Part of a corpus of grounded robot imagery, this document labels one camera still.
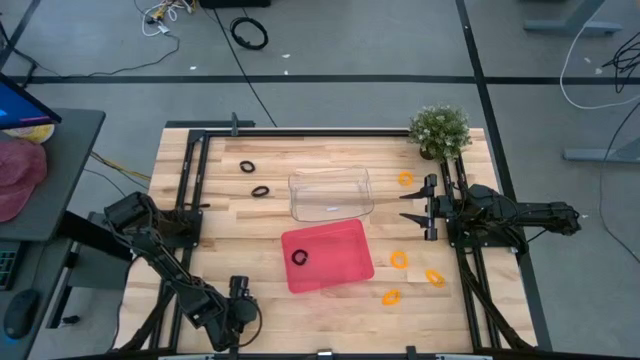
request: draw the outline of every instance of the black ring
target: black ring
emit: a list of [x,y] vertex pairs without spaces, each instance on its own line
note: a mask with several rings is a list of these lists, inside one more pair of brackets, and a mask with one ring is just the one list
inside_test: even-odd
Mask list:
[[240,161],[240,170],[242,170],[242,172],[246,172],[246,173],[251,173],[256,171],[256,166],[253,165],[253,163],[251,161]]
[[263,197],[269,193],[269,188],[266,186],[258,186],[257,188],[251,191],[251,196],[253,197]]
[[[251,43],[245,41],[242,36],[236,35],[236,27],[245,22],[253,24],[253,26],[257,27],[258,30],[262,32],[262,36],[264,36],[264,41],[262,42],[262,44],[251,45]],[[267,35],[267,29],[265,29],[264,26],[262,26],[262,24],[260,24],[257,20],[248,17],[239,17],[231,22],[231,37],[233,37],[233,40],[235,40],[238,45],[249,50],[262,50],[269,43],[269,35]]]
[[[298,254],[302,254],[304,257],[298,260]],[[296,265],[304,265],[307,262],[307,259],[309,259],[309,253],[304,250],[296,250],[293,252],[293,255],[291,255],[291,261]]]

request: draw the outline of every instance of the computer monitor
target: computer monitor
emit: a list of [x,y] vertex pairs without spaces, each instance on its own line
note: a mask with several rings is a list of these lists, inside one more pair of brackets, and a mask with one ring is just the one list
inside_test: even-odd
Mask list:
[[60,121],[60,116],[0,73],[0,130]]

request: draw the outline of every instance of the orange ring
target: orange ring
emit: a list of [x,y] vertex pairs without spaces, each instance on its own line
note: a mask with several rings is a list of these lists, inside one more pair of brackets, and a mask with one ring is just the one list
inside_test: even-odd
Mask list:
[[433,284],[435,287],[443,288],[445,285],[445,280],[437,271],[435,270],[427,270],[427,280]]
[[382,305],[393,305],[398,303],[398,301],[400,301],[400,291],[394,289],[384,294]]
[[413,174],[408,171],[403,171],[398,175],[398,184],[402,186],[409,186],[413,184]]
[[[398,256],[402,256],[402,264],[398,264],[396,262],[396,258]],[[391,265],[393,265],[393,267],[396,269],[406,269],[407,266],[409,266],[409,259],[407,258],[407,254],[402,251],[396,251],[391,254]]]

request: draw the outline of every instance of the green plant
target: green plant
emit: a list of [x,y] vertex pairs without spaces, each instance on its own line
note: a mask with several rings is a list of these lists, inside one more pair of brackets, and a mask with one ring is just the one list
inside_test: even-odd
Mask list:
[[451,159],[471,144],[468,119],[469,115],[458,107],[423,107],[411,118],[409,142],[420,144],[420,150],[435,160]]

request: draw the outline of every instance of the red cap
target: red cap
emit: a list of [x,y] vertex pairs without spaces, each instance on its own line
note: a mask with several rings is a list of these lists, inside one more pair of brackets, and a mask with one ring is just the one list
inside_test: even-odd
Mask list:
[[47,158],[41,145],[26,140],[0,142],[0,222],[16,217],[46,176]]

